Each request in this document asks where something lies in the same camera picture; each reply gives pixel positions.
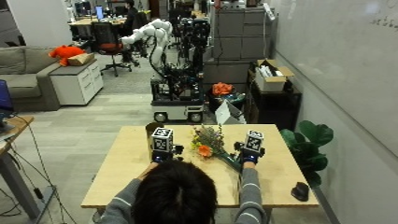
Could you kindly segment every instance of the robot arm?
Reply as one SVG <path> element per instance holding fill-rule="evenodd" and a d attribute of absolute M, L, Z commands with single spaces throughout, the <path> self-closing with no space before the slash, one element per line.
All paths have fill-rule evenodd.
<path fill-rule="evenodd" d="M 144 39 L 148 36 L 155 36 L 158 39 L 158 46 L 155 47 L 150 60 L 154 68 L 159 71 L 162 68 L 162 55 L 166 49 L 166 46 L 170 43 L 170 37 L 174 31 L 174 26 L 170 21 L 162 21 L 160 19 L 150 22 L 139 30 L 134 31 L 132 36 L 123 37 L 124 45 L 135 44 L 139 40 Z"/>

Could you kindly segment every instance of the tile floor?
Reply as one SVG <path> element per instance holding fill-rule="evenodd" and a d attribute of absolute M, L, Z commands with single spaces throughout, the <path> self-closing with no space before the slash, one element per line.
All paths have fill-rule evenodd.
<path fill-rule="evenodd" d="M 83 209 L 80 203 L 86 197 L 92 177 L 96 175 L 107 151 L 124 125 L 146 125 L 154 121 L 150 94 L 98 95 L 88 106 L 67 106 L 55 112 L 26 113 L 35 121 L 31 125 L 38 140 L 53 183 L 58 186 L 62 202 L 76 223 L 94 223 L 94 209 Z M 41 160 L 31 132 L 27 130 L 17 140 L 15 148 L 21 155 L 41 170 Z M 23 162 L 34 185 L 43 189 L 49 183 Z M 11 196 L 9 186 L 0 180 L 0 189 Z M 0 192 L 0 213 L 13 208 L 13 202 Z M 219 211 L 218 223 L 234 223 L 235 209 Z M 63 214 L 57 200 L 50 205 L 42 223 L 63 223 Z M 66 216 L 67 224 L 74 223 Z M 17 217 L 0 217 L 2 224 L 27 223 L 23 212 Z M 276 224 L 328 224 L 323 208 L 275 209 Z"/>

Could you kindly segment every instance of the metal frame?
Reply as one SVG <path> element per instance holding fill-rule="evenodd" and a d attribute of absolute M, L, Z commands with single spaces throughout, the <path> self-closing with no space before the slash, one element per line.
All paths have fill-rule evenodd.
<path fill-rule="evenodd" d="M 45 200 L 38 202 L 29 190 L 27 183 L 22 177 L 10 153 L 0 155 L 0 174 L 10 186 L 13 194 L 29 214 L 29 224 L 39 224 L 46 213 L 50 201 L 57 191 L 57 186 L 47 187 L 45 191 Z"/>

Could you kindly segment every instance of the gray sleeve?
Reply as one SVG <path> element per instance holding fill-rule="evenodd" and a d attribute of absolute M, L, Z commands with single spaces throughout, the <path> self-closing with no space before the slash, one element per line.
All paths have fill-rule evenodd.
<path fill-rule="evenodd" d="M 268 217 L 263 209 L 258 170 L 247 168 L 242 176 L 240 208 L 236 224 L 263 224 Z"/>
<path fill-rule="evenodd" d="M 136 193 L 142 184 L 140 179 L 134 179 L 112 199 L 102 216 L 100 224 L 130 224 L 132 222 L 131 208 L 136 201 Z"/>

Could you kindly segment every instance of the person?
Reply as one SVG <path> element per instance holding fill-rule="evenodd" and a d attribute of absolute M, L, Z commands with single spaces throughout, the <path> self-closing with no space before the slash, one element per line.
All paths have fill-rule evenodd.
<path fill-rule="evenodd" d="M 256 161 L 243 164 L 236 224 L 263 224 Z M 152 162 L 112 199 L 100 224 L 215 224 L 218 190 L 214 179 L 191 162 Z"/>
<path fill-rule="evenodd" d="M 139 10 L 135 8 L 135 1 L 127 0 L 126 4 L 124 4 L 124 7 L 127 8 L 127 18 L 126 18 L 126 21 L 124 21 L 124 27 L 123 27 L 123 29 L 120 29 L 120 35 L 122 36 L 130 36 L 130 35 L 134 35 L 134 29 L 140 28 L 140 27 L 136 26 L 138 20 L 142 21 L 143 19 L 139 15 Z M 140 55 L 144 58 L 147 58 L 148 53 L 147 53 L 147 48 L 144 46 L 143 40 L 139 40 L 134 45 L 131 45 L 131 51 L 138 51 L 140 53 Z M 132 58 L 132 55 L 131 54 L 127 55 L 127 53 L 126 53 L 123 62 L 130 63 L 130 62 L 134 62 L 134 61 L 135 60 Z"/>
<path fill-rule="evenodd" d="M 124 7 L 127 8 L 127 18 L 124 21 L 124 28 L 122 31 L 123 36 L 134 35 L 134 23 L 139 10 L 135 8 L 135 1 L 126 1 Z"/>

